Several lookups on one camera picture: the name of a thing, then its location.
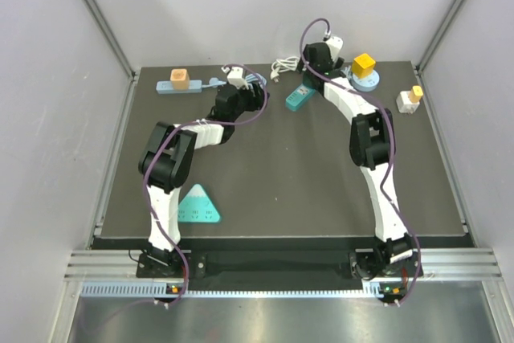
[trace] wall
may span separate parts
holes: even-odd
[[[425,72],[479,241],[514,296],[514,2],[467,0]]]
[[[419,61],[451,0],[97,0],[134,67],[269,63],[298,55],[314,18],[332,21],[343,56]],[[318,28],[320,39],[323,27]]]
[[[45,341],[129,84],[81,0],[0,0],[0,341]]]

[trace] gray tabletop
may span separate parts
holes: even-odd
[[[269,65],[252,66],[269,76]],[[391,109],[397,141],[394,182],[402,213],[420,235],[462,235],[463,227],[424,104],[409,116],[395,98],[417,83],[410,62],[377,63],[375,92]],[[158,80],[171,67],[141,70],[124,136],[102,237],[148,237],[150,217],[141,193],[139,157],[155,124],[203,118],[215,89],[160,96]],[[188,67],[190,78],[223,79],[219,66]],[[315,95],[298,112],[285,107],[300,84],[286,73],[268,82],[266,112],[235,130],[225,144],[196,151],[182,196],[201,184],[218,209],[216,224],[181,224],[182,237],[366,236],[374,216],[365,179],[349,156],[350,125],[336,107]],[[240,120],[254,113],[245,113]]]

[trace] white block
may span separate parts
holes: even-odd
[[[396,99],[396,105],[398,106],[399,112],[412,114],[416,111],[419,106],[419,102],[417,104],[413,104],[409,99],[410,92],[400,92],[400,95]]]

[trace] purple cable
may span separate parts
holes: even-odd
[[[421,271],[421,247],[419,245],[418,236],[412,231],[408,222],[405,220],[402,213],[400,212],[398,206],[394,203],[394,201],[391,199],[391,197],[387,194],[386,190],[384,189],[384,184],[386,183],[387,178],[389,177],[391,170],[393,169],[393,165],[394,165],[395,140],[394,140],[393,125],[391,124],[391,121],[386,113],[386,107],[381,103],[381,101],[378,98],[375,98],[374,96],[371,96],[370,94],[358,92],[357,90],[345,88],[345,87],[341,86],[340,84],[337,84],[333,80],[329,79],[328,77],[323,76],[322,74],[320,74],[319,72],[317,72],[310,66],[310,64],[308,63],[308,61],[305,59],[305,56],[304,56],[304,40],[305,40],[305,35],[307,35],[307,33],[311,29],[311,27],[318,22],[324,22],[327,25],[326,33],[327,34],[330,33],[330,22],[326,18],[314,19],[312,22],[310,22],[307,25],[307,27],[305,27],[305,30],[300,38],[300,58],[304,61],[305,67],[312,74],[314,74],[316,77],[320,78],[324,82],[329,82],[330,84],[333,84],[334,86],[336,86],[338,88],[342,88],[343,90],[349,92],[350,94],[354,94],[355,96],[361,96],[364,100],[366,100],[367,102],[372,104],[374,107],[376,107],[380,111],[380,113],[384,119],[385,126],[387,126],[387,133],[389,134],[389,138],[390,138],[390,159],[389,159],[389,164],[387,166],[387,171],[385,172],[384,178],[382,179],[382,181],[380,183],[380,191],[384,195],[384,197],[387,199],[387,201],[389,201],[389,203],[393,207],[393,209],[396,212],[396,214],[398,215],[398,217],[403,221],[405,228],[412,235],[412,238],[414,239],[414,243],[416,244],[416,248],[418,249],[418,259],[417,259],[418,266],[416,267],[416,272],[414,273],[412,283],[409,286],[407,293],[398,302],[398,305],[401,305],[404,303],[404,301],[407,299],[407,297],[409,297],[409,295],[412,293],[412,290],[414,289],[416,281],[418,280],[419,273]]]
[[[261,84],[262,89],[264,90],[263,107],[252,118],[249,118],[247,120],[243,120],[241,122],[221,122],[221,121],[216,121],[216,120],[203,120],[202,122],[194,121],[194,122],[189,122],[187,124],[179,125],[178,127],[175,128],[174,131],[172,131],[167,136],[167,138],[164,140],[164,142],[162,142],[161,147],[159,148],[157,153],[155,153],[155,156],[153,157],[152,162],[150,162],[150,165],[149,165],[148,169],[146,170],[145,177],[143,178],[143,195],[145,196],[146,203],[147,203],[147,205],[148,205],[148,207],[150,209],[150,213],[152,214],[152,217],[155,220],[155,223],[157,224],[157,228],[162,233],[162,235],[164,236],[166,241],[168,241],[173,246],[173,248],[177,250],[178,254],[180,255],[180,257],[182,259],[182,262],[184,263],[184,267],[186,269],[186,272],[184,274],[184,285],[182,286],[180,292],[177,294],[177,297],[174,300],[172,300],[171,302],[168,303],[169,307],[172,306],[172,305],[175,305],[184,296],[184,293],[186,293],[187,282],[188,282],[188,279],[189,279],[189,276],[190,276],[190,266],[187,263],[187,258],[184,255],[184,252],[182,252],[180,247],[168,236],[168,234],[166,233],[166,231],[162,227],[161,222],[159,221],[159,217],[157,216],[156,211],[152,207],[152,202],[150,200],[150,194],[149,194],[149,191],[148,191],[148,188],[147,188],[150,173],[152,172],[152,169],[155,166],[155,163],[157,162],[157,159],[161,156],[161,154],[164,152],[166,146],[171,142],[171,139],[178,133],[179,130],[181,130],[181,129],[187,127],[187,126],[204,125],[205,123],[207,123],[207,124],[214,124],[214,125],[226,125],[226,126],[240,126],[240,125],[249,124],[249,123],[253,122],[254,120],[256,120],[257,118],[259,118],[261,116],[261,114],[263,114],[264,109],[267,106],[266,84],[264,84],[261,76],[258,76],[256,72],[254,72],[249,67],[247,67],[247,66],[245,66],[243,64],[227,64],[224,67],[228,67],[228,68],[242,67],[243,69],[245,69],[246,71],[251,73],[259,81],[259,83]],[[144,303],[153,303],[153,300],[142,299],[142,300],[136,300],[136,301],[133,301],[132,303],[126,304],[124,307],[118,309],[113,314],[111,314],[110,316],[105,318],[105,320],[103,320],[100,323],[100,325],[97,326],[96,328],[94,328],[93,330],[88,330],[85,327],[85,323],[84,323],[84,320],[82,319],[82,317],[80,319],[80,325],[82,326],[83,330],[86,331],[86,333],[91,334],[91,335],[95,334],[98,331],[100,331],[109,321],[114,319],[116,316],[118,316],[124,310],[126,310],[128,308],[131,308],[133,305],[144,304]]]

